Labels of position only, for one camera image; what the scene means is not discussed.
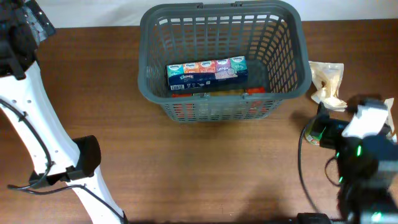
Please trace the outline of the green lid jar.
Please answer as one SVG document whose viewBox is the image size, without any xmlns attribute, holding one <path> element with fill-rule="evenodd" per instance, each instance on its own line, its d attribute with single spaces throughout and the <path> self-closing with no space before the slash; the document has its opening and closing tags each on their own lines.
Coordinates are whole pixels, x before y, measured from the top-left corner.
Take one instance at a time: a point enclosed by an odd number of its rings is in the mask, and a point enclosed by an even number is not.
<svg viewBox="0 0 398 224">
<path fill-rule="evenodd" d="M 319 146 L 320 145 L 320 139 L 321 139 L 321 134 L 319 133 L 312 133 L 313 129 L 313 124 L 311 124 L 305 131 L 305 139 L 313 145 Z"/>
</svg>

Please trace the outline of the tissue pack multipack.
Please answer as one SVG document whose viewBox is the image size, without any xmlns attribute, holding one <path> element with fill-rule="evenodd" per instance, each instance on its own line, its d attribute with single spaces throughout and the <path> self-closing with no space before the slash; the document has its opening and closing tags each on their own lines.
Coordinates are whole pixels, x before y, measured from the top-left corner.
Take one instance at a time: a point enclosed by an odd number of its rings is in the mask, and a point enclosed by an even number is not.
<svg viewBox="0 0 398 224">
<path fill-rule="evenodd" d="M 165 70 L 172 91 L 242 83 L 248 79 L 245 56 L 167 65 Z"/>
</svg>

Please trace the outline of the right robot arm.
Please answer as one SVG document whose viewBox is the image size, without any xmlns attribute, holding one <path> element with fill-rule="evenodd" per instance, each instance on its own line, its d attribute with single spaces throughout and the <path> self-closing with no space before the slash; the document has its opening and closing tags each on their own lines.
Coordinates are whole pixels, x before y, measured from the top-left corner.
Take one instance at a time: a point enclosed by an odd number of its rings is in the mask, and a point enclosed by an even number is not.
<svg viewBox="0 0 398 224">
<path fill-rule="evenodd" d="M 338 168 L 340 219 L 329 218 L 314 201 L 313 213 L 299 213 L 298 223 L 397 223 L 397 203 L 389 188 L 397 176 L 397 143 L 388 139 L 390 126 L 387 105 L 378 100 L 363 100 L 351 121 L 330 118 L 319 103 L 316 115 L 303 127 L 298 145 L 306 132 L 319 138 L 322 148 L 332 149 L 330 158 Z"/>
</svg>

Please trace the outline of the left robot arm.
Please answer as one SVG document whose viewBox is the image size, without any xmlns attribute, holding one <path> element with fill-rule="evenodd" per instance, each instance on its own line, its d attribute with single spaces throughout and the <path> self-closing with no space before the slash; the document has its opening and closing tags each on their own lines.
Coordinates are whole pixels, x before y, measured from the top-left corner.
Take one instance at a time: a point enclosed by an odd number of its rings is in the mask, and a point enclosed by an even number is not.
<svg viewBox="0 0 398 224">
<path fill-rule="evenodd" d="M 72 139 L 46 94 L 37 49 L 55 28 L 36 1 L 1 1 L 1 110 L 25 144 L 34 170 L 25 186 L 9 190 L 45 195 L 44 187 L 65 182 L 93 223 L 127 223 L 101 175 L 95 136 Z"/>
</svg>

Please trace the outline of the grey plastic basket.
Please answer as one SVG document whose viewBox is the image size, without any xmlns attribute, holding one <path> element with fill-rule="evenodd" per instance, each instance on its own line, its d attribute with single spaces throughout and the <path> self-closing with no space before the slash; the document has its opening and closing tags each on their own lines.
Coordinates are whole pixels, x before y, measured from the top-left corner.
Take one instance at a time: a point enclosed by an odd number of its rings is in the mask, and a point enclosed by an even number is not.
<svg viewBox="0 0 398 224">
<path fill-rule="evenodd" d="M 301 18 L 283 1 L 236 1 L 229 4 L 160 4 L 142 17 L 138 87 L 149 101 L 162 107 L 178 122 L 173 105 L 261 101 L 255 115 L 262 119 L 284 100 L 302 96 L 312 76 Z M 165 67 L 173 64 L 245 56 L 248 79 L 208 88 L 172 91 Z M 173 93 L 208 93 L 264 87 L 240 99 L 172 98 Z"/>
</svg>

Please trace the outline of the orange pasta package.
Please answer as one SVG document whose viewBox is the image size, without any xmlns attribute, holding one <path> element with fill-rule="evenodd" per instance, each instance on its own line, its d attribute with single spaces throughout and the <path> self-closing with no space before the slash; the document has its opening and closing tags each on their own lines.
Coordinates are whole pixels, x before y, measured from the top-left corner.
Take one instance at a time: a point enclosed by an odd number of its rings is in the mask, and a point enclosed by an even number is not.
<svg viewBox="0 0 398 224">
<path fill-rule="evenodd" d="M 240 89 L 240 90 L 225 90 L 212 91 L 208 93 L 173 93 L 172 98 L 225 98 L 226 96 L 238 96 L 240 99 L 245 99 L 246 96 L 251 96 L 257 93 L 266 93 L 264 87 Z M 221 103 L 188 103 L 185 108 L 181 103 L 173 105 L 175 115 L 179 121 L 187 119 L 192 121 L 218 121 L 229 119 L 243 119 L 245 115 L 255 115 L 261 106 L 261 101 L 253 102 L 236 102 L 221 104 Z"/>
</svg>

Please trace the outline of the beige pouch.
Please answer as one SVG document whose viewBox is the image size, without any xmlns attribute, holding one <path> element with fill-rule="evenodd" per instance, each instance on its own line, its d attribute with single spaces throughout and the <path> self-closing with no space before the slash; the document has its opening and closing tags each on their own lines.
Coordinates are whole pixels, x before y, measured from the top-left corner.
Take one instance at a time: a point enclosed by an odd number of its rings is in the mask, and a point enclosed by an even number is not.
<svg viewBox="0 0 398 224">
<path fill-rule="evenodd" d="M 347 103 L 338 97 L 343 79 L 344 64 L 309 61 L 309 65 L 312 73 L 312 83 L 317 89 L 311 95 L 311 99 L 316 103 L 323 103 L 329 110 L 345 111 Z"/>
</svg>

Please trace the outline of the brown paper bag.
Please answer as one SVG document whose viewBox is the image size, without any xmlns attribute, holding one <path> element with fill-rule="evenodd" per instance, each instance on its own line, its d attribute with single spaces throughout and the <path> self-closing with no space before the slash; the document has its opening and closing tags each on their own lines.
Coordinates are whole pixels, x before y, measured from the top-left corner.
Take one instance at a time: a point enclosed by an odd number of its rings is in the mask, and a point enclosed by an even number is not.
<svg viewBox="0 0 398 224">
<path fill-rule="evenodd" d="M 390 127 L 390 131 L 387 134 L 387 138 L 392 140 L 394 143 L 397 143 L 397 134 L 395 132 L 395 126 L 392 118 L 391 109 L 394 104 L 394 98 L 388 98 L 384 100 L 384 104 L 387 106 L 388 117 L 386 119 L 386 124 Z"/>
</svg>

